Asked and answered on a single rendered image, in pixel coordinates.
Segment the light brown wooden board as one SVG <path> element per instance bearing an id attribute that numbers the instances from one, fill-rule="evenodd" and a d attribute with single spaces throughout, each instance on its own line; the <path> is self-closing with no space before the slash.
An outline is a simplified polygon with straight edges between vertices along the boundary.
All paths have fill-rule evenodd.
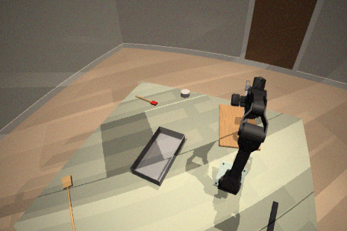
<path id="1" fill-rule="evenodd" d="M 228 104 L 219 104 L 219 146 L 236 148 L 239 136 L 244 107 L 234 107 Z"/>

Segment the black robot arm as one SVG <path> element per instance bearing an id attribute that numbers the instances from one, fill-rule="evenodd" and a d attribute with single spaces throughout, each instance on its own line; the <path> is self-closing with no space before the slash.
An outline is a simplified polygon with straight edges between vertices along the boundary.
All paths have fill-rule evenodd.
<path id="1" fill-rule="evenodd" d="M 268 130 L 268 120 L 266 119 L 266 106 L 265 101 L 267 93 L 265 88 L 266 79 L 263 77 L 255 77 L 253 85 L 248 88 L 248 103 L 245 105 L 245 113 L 242 117 L 240 128 L 238 131 L 238 146 L 239 150 L 234 160 L 234 164 L 231 169 L 227 169 L 224 176 L 219 179 L 218 189 L 224 192 L 237 195 L 241 188 L 241 179 L 243 169 L 251 155 L 259 149 L 260 144 L 264 142 Z M 263 127 L 257 126 L 249 122 L 243 122 L 245 119 L 256 119 L 261 117 Z"/>

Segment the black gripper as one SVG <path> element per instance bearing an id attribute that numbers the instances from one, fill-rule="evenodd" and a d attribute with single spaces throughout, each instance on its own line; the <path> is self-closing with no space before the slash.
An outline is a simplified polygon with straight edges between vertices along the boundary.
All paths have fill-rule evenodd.
<path id="1" fill-rule="evenodd" d="M 266 99 L 264 105 L 266 106 L 266 104 L 267 104 L 267 99 Z M 245 107 L 245 105 L 249 106 L 249 107 L 251 106 L 248 103 L 248 96 L 247 95 L 246 96 L 243 96 L 243 95 L 240 96 L 240 94 L 233 93 L 233 95 L 231 96 L 231 106 L 234 106 L 234 107 L 238 107 L 238 106 Z"/>

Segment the grey cylinder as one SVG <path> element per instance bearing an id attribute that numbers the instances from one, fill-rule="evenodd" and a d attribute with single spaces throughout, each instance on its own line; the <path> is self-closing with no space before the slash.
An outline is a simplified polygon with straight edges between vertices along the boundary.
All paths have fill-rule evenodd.
<path id="1" fill-rule="evenodd" d="M 188 89 L 181 90 L 181 97 L 188 98 L 190 96 L 190 91 Z"/>

